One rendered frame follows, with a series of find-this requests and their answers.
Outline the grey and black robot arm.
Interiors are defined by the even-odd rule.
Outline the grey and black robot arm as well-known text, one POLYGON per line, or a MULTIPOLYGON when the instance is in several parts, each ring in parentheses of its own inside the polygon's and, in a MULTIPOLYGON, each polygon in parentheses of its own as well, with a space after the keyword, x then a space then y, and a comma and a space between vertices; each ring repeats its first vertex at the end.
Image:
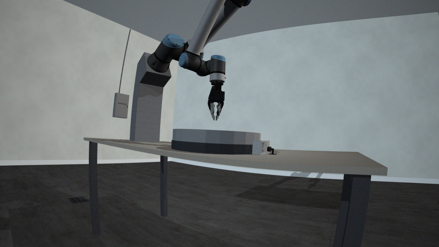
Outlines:
POLYGON ((196 72, 199 76, 210 75, 210 82, 225 82, 226 58, 212 55, 204 61, 204 47, 242 6, 251 0, 211 0, 200 20, 193 38, 185 41, 177 34, 169 33, 152 53, 147 63, 156 72, 166 72, 172 60, 179 61, 182 68, 196 72))

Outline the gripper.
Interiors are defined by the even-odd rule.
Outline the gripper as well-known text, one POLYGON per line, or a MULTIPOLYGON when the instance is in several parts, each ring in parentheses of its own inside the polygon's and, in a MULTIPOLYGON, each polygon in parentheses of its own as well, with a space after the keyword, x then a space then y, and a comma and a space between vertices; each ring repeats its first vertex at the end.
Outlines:
POLYGON ((222 87, 222 85, 224 85, 224 83, 222 81, 216 80, 216 81, 211 82, 211 85, 214 85, 214 90, 211 91, 211 94, 210 94, 210 97, 208 98, 207 104, 208 104, 208 107, 210 109, 213 120, 215 120, 215 119, 217 120, 220 113, 221 113, 221 109, 224 106, 225 92, 221 91, 221 87, 222 87), (215 90, 215 87, 216 87, 216 90, 215 90), (216 117, 214 116, 214 103, 218 103, 216 117))

